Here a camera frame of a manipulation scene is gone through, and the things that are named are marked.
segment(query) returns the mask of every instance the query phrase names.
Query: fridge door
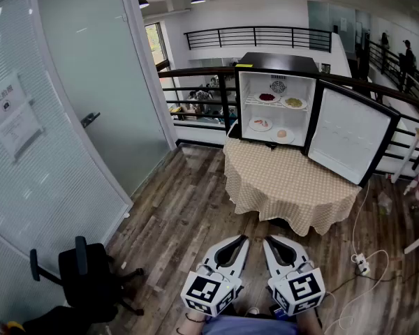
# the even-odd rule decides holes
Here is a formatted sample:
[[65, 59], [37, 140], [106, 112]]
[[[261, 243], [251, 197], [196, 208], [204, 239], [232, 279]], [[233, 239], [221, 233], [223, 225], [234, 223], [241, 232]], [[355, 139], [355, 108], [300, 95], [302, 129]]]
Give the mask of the fridge door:
[[398, 111], [320, 80], [315, 100], [305, 153], [363, 187], [391, 141]]

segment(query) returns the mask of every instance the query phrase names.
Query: door handle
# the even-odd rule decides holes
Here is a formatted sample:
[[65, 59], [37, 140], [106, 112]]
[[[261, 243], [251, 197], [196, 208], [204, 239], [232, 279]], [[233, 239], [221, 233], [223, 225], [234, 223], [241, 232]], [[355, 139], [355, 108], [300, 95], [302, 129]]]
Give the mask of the door handle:
[[85, 129], [88, 127], [96, 118], [98, 118], [101, 115], [101, 113], [94, 114], [90, 113], [88, 114], [84, 119], [81, 120], [82, 127]]

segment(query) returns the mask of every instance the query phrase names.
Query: cable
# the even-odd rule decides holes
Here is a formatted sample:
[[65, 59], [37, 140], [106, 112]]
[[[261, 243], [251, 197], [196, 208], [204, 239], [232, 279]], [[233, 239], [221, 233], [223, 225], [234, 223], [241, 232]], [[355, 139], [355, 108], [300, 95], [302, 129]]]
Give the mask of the cable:
[[328, 316], [326, 316], [326, 320], [327, 320], [327, 319], [329, 319], [331, 312], [337, 306], [337, 299], [335, 298], [335, 295], [333, 295], [331, 292], [326, 292], [326, 294], [329, 294], [332, 298], [334, 298], [334, 305], [330, 308], [329, 313], [328, 313]]
[[[382, 280], [381, 280], [381, 283], [384, 283], [384, 282], [392, 282], [393, 280], [395, 280], [395, 279], [397, 279], [397, 278], [402, 278], [402, 279], [404, 279], [404, 280], [402, 281], [402, 284], [405, 284], [406, 282], [408, 282], [411, 278], [413, 278], [413, 277], [414, 277], [415, 275], [417, 275], [417, 274], [419, 274], [419, 271], [415, 271], [412, 275], [410, 275], [410, 276], [406, 277], [406, 279], [404, 279], [404, 276], [402, 276], [402, 275], [398, 274], [398, 275], [393, 276], [393, 277], [391, 277], [391, 278], [389, 278], [389, 279], [382, 279]], [[355, 272], [355, 276], [354, 276], [353, 278], [348, 279], [347, 281], [344, 281], [342, 284], [340, 284], [338, 287], [336, 287], [334, 290], [331, 290], [330, 292], [331, 292], [331, 293], [335, 293], [335, 292], [336, 292], [336, 291], [338, 291], [340, 288], [342, 288], [344, 285], [346, 285], [347, 283], [349, 283], [349, 282], [353, 281], [354, 279], [356, 279], [356, 278], [358, 278], [358, 277], [361, 277], [361, 278], [368, 278], [368, 279], [371, 279], [372, 281], [378, 281], [378, 279], [377, 279], [377, 278], [372, 278], [372, 277], [370, 277], [370, 276], [363, 276], [362, 274], [357, 274], [357, 272]]]
[[[356, 227], [356, 225], [357, 225], [357, 220], [358, 220], [358, 218], [360, 217], [360, 211], [362, 211], [362, 207], [363, 207], [363, 205], [365, 204], [365, 201], [366, 201], [366, 199], [367, 199], [367, 197], [368, 197], [368, 192], [369, 192], [369, 183], [368, 183], [368, 186], [367, 186], [367, 190], [366, 190], [366, 194], [365, 194], [365, 198], [363, 199], [363, 202], [362, 202], [362, 204], [360, 205], [360, 208], [358, 209], [358, 212], [357, 212], [357, 217], [355, 218], [355, 222], [354, 222], [354, 227], [353, 227], [353, 229], [352, 229], [352, 248], [353, 248], [353, 250], [354, 250], [354, 254], [351, 256], [351, 261], [352, 262], [354, 262], [354, 263], [357, 263], [357, 256], [358, 256], [358, 254], [357, 254], [357, 250], [355, 249], [355, 244], [354, 244], [354, 235], [355, 235], [355, 227]], [[368, 259], [370, 259], [371, 257], [373, 257], [374, 255], [376, 255], [377, 253], [379, 253], [379, 252], [384, 252], [385, 254], [386, 254], [386, 266], [385, 266], [385, 270], [383, 271], [383, 273], [382, 273], [382, 275], [381, 275], [381, 277], [380, 277], [380, 279], [379, 280], [377, 280], [377, 282], [372, 286], [372, 288], [371, 289], [369, 289], [369, 290], [367, 290], [366, 292], [364, 292], [364, 293], [362, 293], [361, 295], [359, 295], [358, 297], [355, 297], [354, 299], [352, 299], [352, 300], [350, 300], [344, 307], [343, 307], [343, 309], [341, 310], [341, 313], [340, 313], [340, 316], [339, 316], [339, 318], [337, 319], [337, 320], [335, 320], [332, 324], [330, 324], [329, 326], [328, 326], [328, 328], [325, 330], [325, 334], [326, 334], [326, 332], [331, 328], [331, 326], [333, 326], [333, 324], [335, 324], [336, 322], [338, 322], [338, 325], [340, 326], [340, 329], [343, 329], [343, 330], [347, 330], [347, 329], [350, 329], [351, 327], [352, 327], [352, 325], [353, 325], [353, 323], [354, 323], [354, 317], [353, 316], [343, 316], [343, 312], [346, 310], [346, 308], [349, 306], [349, 305], [351, 305], [353, 302], [355, 302], [355, 301], [357, 301], [357, 300], [359, 300], [361, 297], [364, 297], [366, 294], [368, 294], [369, 292], [371, 292], [373, 289], [375, 289], [375, 287], [376, 286], [378, 286], [378, 284], [381, 282], [381, 280], [383, 279], [383, 277], [385, 276], [385, 273], [386, 273], [386, 271], [387, 271], [387, 269], [388, 269], [388, 266], [390, 265], [390, 256], [388, 255], [388, 253], [385, 251], [385, 250], [383, 250], [383, 249], [379, 249], [378, 251], [376, 251], [376, 252], [374, 252], [374, 253], [372, 253], [369, 257], [367, 257], [367, 258], [365, 258], [366, 260], [368, 260]], [[341, 321], [342, 320], [345, 320], [345, 319], [351, 319], [351, 322], [348, 324], [348, 326], [347, 327], [343, 327], [342, 325], [341, 325]]]
[[[337, 320], [335, 320], [332, 324], [330, 324], [327, 329], [325, 330], [325, 334], [326, 332], [331, 328], [331, 326], [333, 326], [333, 324], [335, 324], [336, 322], [338, 322], [338, 325], [340, 326], [340, 329], [342, 330], [348, 330], [352, 327], [353, 323], [354, 323], [354, 317], [353, 316], [343, 316], [343, 312], [346, 310], [346, 308], [351, 305], [353, 302], [355, 302], [356, 300], [359, 300], [361, 297], [365, 296], [366, 294], [368, 294], [369, 292], [371, 292], [372, 290], [375, 289], [376, 286], [378, 286], [378, 284], [381, 282], [381, 280], [383, 279], [383, 277], [385, 276], [386, 270], [388, 269], [388, 266], [390, 265], [390, 256], [388, 255], [388, 253], [383, 250], [383, 249], [379, 249], [378, 251], [372, 253], [367, 259], [369, 259], [370, 257], [372, 257], [373, 255], [376, 255], [379, 252], [384, 252], [386, 254], [386, 266], [385, 266], [385, 270], [382, 273], [382, 276], [380, 277], [379, 280], [377, 280], [377, 283], [373, 285], [373, 287], [369, 290], [367, 290], [366, 292], [362, 293], [361, 295], [359, 295], [358, 297], [355, 297], [354, 299], [352, 299], [351, 301], [349, 301], [341, 310], [340, 316]], [[344, 319], [350, 318], [352, 321], [349, 323], [348, 327], [343, 327], [341, 325], [341, 321]]]
[[357, 217], [355, 217], [354, 227], [353, 227], [353, 229], [352, 229], [352, 248], [353, 248], [353, 250], [354, 250], [354, 254], [355, 254], [355, 256], [357, 256], [357, 251], [356, 251], [356, 249], [355, 249], [355, 245], [354, 245], [355, 226], [357, 225], [357, 220], [358, 220], [358, 217], [360, 216], [360, 211], [362, 211], [362, 207], [363, 207], [363, 205], [365, 204], [366, 198], [368, 197], [368, 191], [369, 191], [369, 182], [368, 182], [368, 187], [367, 187], [367, 190], [366, 190], [366, 195], [365, 195], [365, 198], [363, 199], [363, 202], [362, 202], [362, 204], [360, 205], [360, 208], [358, 209], [358, 212], [357, 212]]
[[215, 271], [213, 268], [211, 268], [209, 265], [206, 265], [206, 264], [204, 264], [204, 263], [198, 263], [197, 264], [197, 267], [196, 267], [196, 271], [198, 271], [199, 270], [199, 268], [201, 268], [201, 267], [205, 267], [205, 268], [208, 268], [210, 271], [212, 271], [212, 273], [211, 274], [213, 274], [213, 273], [215, 273], [215, 274], [220, 274], [221, 276], [222, 276], [222, 281], [224, 281], [224, 280], [227, 280], [227, 282], [229, 282], [230, 281], [230, 279], [228, 279], [227, 277], [225, 277], [222, 273], [220, 273], [219, 271]]
[[315, 263], [314, 263], [312, 260], [307, 260], [307, 261], [305, 261], [305, 262], [301, 263], [301, 264], [298, 266], [298, 268], [297, 268], [297, 269], [291, 270], [290, 272], [286, 273], [286, 275], [285, 275], [285, 276], [283, 276], [281, 279], [279, 279], [279, 281], [282, 281], [284, 278], [285, 278], [285, 279], [287, 279], [287, 276], [288, 276], [290, 273], [293, 273], [293, 272], [295, 272], [295, 271], [300, 271], [300, 269], [302, 268], [302, 266], [303, 266], [303, 265], [307, 265], [307, 264], [310, 264], [310, 265], [312, 266], [312, 268], [315, 268]]

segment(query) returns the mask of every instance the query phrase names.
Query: plate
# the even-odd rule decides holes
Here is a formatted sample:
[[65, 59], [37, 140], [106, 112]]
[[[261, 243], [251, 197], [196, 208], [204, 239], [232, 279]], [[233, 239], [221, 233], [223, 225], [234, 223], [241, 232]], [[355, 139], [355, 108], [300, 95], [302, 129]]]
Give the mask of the plate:
[[[301, 107], [292, 107], [291, 105], [287, 104], [286, 101], [290, 98], [294, 98], [294, 99], [298, 99], [302, 104]], [[300, 98], [295, 98], [295, 97], [288, 97], [288, 98], [283, 98], [281, 99], [281, 104], [286, 107], [286, 108], [290, 108], [290, 109], [305, 109], [307, 107], [307, 102], [304, 99], [300, 99]]]
[[[262, 100], [259, 98], [261, 94], [271, 94], [272, 96], [274, 96], [274, 100]], [[276, 93], [267, 92], [267, 93], [257, 93], [254, 95], [254, 98], [261, 103], [276, 103], [276, 102], [279, 102], [279, 100], [281, 99], [281, 96], [278, 96]]]
[[[255, 123], [255, 120], [262, 120], [262, 123]], [[268, 118], [262, 117], [253, 117], [250, 119], [249, 127], [254, 131], [269, 131], [273, 127], [273, 123]]]
[[[285, 131], [287, 133], [287, 136], [279, 137], [279, 131]], [[293, 131], [291, 131], [288, 128], [276, 127], [269, 131], [268, 134], [270, 136], [270, 139], [272, 139], [274, 142], [277, 142], [278, 144], [290, 144], [295, 139], [295, 134], [293, 134]]]

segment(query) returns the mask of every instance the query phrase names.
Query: wooden floor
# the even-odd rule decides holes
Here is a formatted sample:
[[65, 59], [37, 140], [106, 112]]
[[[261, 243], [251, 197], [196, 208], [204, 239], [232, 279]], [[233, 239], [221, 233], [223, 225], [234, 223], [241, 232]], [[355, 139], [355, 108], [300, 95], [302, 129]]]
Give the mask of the wooden floor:
[[[225, 192], [224, 157], [221, 149], [183, 144], [157, 168], [134, 195], [130, 218], [126, 219], [108, 246], [117, 266], [126, 262], [125, 274], [142, 267], [144, 279], [130, 284], [128, 297], [133, 307], [142, 307], [145, 316], [135, 317], [120, 309], [105, 329], [95, 326], [92, 334], [175, 334], [177, 321], [184, 312], [180, 291], [190, 269], [194, 270], [206, 250], [226, 237], [245, 234], [251, 240], [247, 265], [241, 275], [245, 289], [234, 303], [238, 313], [257, 306], [269, 313], [273, 301], [265, 289], [269, 278], [263, 255], [263, 237], [283, 235], [300, 242], [309, 257], [321, 268], [326, 289], [333, 291], [354, 277], [351, 237], [355, 216], [366, 193], [358, 196], [349, 218], [333, 225], [320, 236], [313, 229], [299, 237], [291, 229], [259, 222], [256, 212], [237, 215]], [[402, 249], [418, 237], [414, 224], [416, 210], [412, 198], [404, 197], [406, 182], [393, 186], [383, 177], [370, 180], [369, 195], [357, 224], [355, 239], [359, 252], [370, 255], [385, 249], [390, 264], [381, 283], [344, 312], [353, 315], [355, 324], [349, 334], [419, 334], [419, 249], [404, 255]], [[392, 213], [379, 216], [377, 197], [384, 191], [393, 201]], [[386, 257], [378, 254], [370, 260], [371, 277], [379, 278]], [[337, 306], [327, 297], [318, 308], [324, 328], [339, 317], [343, 306], [370, 289], [375, 281], [358, 277], [335, 291]], [[345, 334], [334, 325], [329, 334]]]

